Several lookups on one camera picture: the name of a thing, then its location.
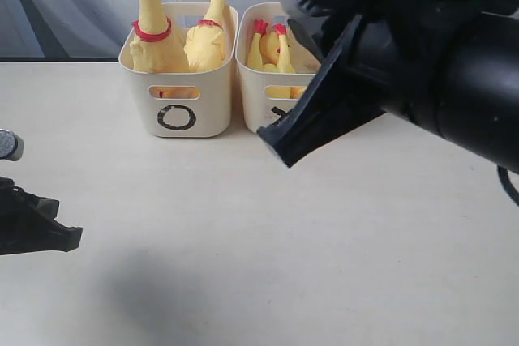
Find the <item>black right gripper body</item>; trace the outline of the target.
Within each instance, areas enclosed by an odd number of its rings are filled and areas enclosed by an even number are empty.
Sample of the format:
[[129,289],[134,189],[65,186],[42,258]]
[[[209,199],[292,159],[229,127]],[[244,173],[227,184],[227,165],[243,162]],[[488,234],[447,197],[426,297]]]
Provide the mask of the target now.
[[291,19],[320,61],[260,138],[287,165],[384,113],[499,160],[499,0],[343,0]]

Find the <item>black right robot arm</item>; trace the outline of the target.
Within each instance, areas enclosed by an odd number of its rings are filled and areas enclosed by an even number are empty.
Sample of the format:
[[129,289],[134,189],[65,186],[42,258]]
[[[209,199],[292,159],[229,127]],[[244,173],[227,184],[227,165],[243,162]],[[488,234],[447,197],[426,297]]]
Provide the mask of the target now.
[[320,61],[260,138],[288,166],[393,114],[518,170],[518,0],[280,0]]

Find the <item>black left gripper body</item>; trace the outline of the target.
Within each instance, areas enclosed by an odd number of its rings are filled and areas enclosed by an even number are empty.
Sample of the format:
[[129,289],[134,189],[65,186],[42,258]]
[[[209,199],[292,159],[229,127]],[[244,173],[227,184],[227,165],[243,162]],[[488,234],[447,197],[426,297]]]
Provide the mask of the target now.
[[57,221],[60,202],[25,191],[1,178],[1,255],[79,248],[83,229]]

